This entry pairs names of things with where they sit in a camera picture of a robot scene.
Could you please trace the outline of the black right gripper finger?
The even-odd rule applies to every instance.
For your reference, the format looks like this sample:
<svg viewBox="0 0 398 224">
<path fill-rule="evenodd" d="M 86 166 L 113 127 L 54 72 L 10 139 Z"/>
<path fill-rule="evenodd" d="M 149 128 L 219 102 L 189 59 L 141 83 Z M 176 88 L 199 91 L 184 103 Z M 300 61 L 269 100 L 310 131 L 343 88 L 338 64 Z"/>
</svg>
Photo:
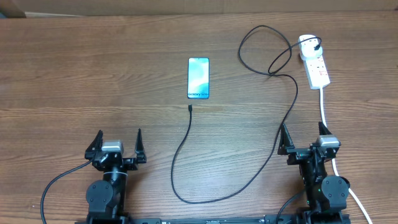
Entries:
<svg viewBox="0 0 398 224">
<path fill-rule="evenodd" d="M 319 135 L 332 135 L 323 122 L 318 123 Z"/>
<path fill-rule="evenodd" d="M 293 153 L 295 150 L 295 146 L 293 143 L 292 138 L 290 137 L 290 134 L 288 132 L 288 129 L 286 125 L 283 123 L 281 128 L 280 128 L 280 141 L 279 141 L 279 147 L 278 147 L 278 155 L 289 155 Z"/>
</svg>

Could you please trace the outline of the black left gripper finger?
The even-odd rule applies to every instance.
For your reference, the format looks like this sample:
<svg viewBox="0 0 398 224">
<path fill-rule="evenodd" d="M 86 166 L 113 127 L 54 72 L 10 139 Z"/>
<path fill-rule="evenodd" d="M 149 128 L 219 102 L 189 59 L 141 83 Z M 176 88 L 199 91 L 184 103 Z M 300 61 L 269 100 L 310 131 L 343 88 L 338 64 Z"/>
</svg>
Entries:
<svg viewBox="0 0 398 224">
<path fill-rule="evenodd" d="M 136 153 L 136 164 L 145 164 L 147 162 L 144 144 L 142 142 L 141 129 L 138 129 L 138 132 L 137 132 L 135 153 Z"/>
<path fill-rule="evenodd" d="M 99 130 L 94 140 L 85 151 L 85 159 L 91 160 L 99 152 L 103 144 L 103 131 Z"/>
</svg>

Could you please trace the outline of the blue screen smartphone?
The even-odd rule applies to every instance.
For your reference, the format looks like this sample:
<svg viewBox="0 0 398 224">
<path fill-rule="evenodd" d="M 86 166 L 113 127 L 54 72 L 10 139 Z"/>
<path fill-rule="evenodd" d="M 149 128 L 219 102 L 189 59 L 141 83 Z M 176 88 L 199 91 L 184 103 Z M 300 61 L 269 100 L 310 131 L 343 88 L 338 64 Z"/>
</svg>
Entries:
<svg viewBox="0 0 398 224">
<path fill-rule="evenodd" d="M 188 59 L 187 97 L 208 99 L 210 97 L 210 59 L 191 57 Z"/>
</svg>

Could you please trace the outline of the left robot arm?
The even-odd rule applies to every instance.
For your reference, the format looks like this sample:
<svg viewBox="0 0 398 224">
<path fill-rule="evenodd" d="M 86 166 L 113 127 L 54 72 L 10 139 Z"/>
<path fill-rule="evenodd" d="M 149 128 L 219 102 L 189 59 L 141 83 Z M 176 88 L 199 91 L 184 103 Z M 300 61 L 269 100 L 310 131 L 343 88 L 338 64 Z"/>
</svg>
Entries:
<svg viewBox="0 0 398 224">
<path fill-rule="evenodd" d="M 85 151 L 85 159 L 103 173 L 103 178 L 93 182 L 86 190 L 89 209 L 87 223 L 132 223 L 124 211 L 127 173 L 138 170 L 139 164 L 147 162 L 141 130 L 137 132 L 135 157 L 124 157 L 120 140 L 104 141 L 103 132 L 96 137 Z"/>
</svg>

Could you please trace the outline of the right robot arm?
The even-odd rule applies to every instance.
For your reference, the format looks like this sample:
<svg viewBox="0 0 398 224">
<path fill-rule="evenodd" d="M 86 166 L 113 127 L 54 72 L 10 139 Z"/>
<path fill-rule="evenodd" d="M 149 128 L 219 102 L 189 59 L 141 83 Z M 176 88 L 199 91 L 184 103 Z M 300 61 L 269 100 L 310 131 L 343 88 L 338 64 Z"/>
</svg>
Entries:
<svg viewBox="0 0 398 224">
<path fill-rule="evenodd" d="M 296 148 L 285 124 L 280 128 L 278 154 L 287 156 L 288 165 L 298 165 L 304 189 L 290 198 L 279 210 L 276 223 L 350 223 L 348 215 L 342 211 L 347 208 L 349 195 L 348 179 L 328 175 L 325 163 L 334 159 L 341 143 L 328 128 L 318 123 L 319 137 L 307 148 Z M 289 217 L 281 217 L 285 207 L 299 198 L 307 196 L 307 206 L 297 209 Z"/>
</svg>

